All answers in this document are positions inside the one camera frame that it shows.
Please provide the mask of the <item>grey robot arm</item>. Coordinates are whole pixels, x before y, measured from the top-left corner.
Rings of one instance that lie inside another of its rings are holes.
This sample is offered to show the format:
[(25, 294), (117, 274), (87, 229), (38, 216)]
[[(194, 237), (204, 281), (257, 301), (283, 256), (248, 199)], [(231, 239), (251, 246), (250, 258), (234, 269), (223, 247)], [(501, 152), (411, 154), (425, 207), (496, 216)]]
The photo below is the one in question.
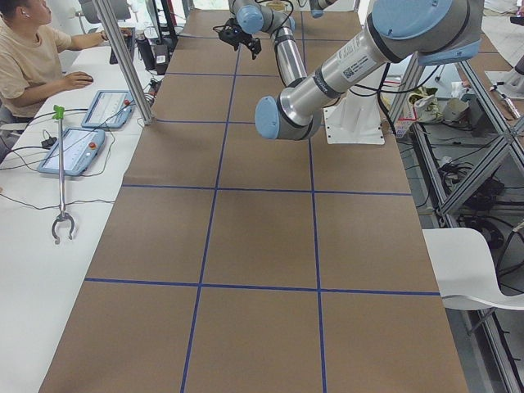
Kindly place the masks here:
[(261, 43), (254, 35), (266, 33), (273, 41), (278, 73), (286, 89), (294, 88), (306, 78), (305, 66), (301, 60), (293, 35), (295, 21), (290, 13), (275, 11), (261, 1), (231, 1), (231, 17), (213, 28), (219, 39), (237, 50), (245, 45), (255, 59), (261, 52)]
[(363, 30), (296, 86), (262, 98), (255, 127), (267, 139), (303, 140), (321, 110), (385, 63), (417, 54), (421, 66), (474, 57), (481, 45), (482, 1), (376, 1)]

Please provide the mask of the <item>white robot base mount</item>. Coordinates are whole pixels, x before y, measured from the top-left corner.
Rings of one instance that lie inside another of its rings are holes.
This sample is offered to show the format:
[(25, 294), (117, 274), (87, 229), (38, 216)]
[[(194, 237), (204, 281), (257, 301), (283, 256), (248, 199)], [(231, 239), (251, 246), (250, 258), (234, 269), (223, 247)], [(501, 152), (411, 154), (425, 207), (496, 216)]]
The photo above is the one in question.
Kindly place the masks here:
[(361, 97), (351, 92), (336, 106), (323, 108), (323, 118), (328, 144), (383, 145), (377, 99)]

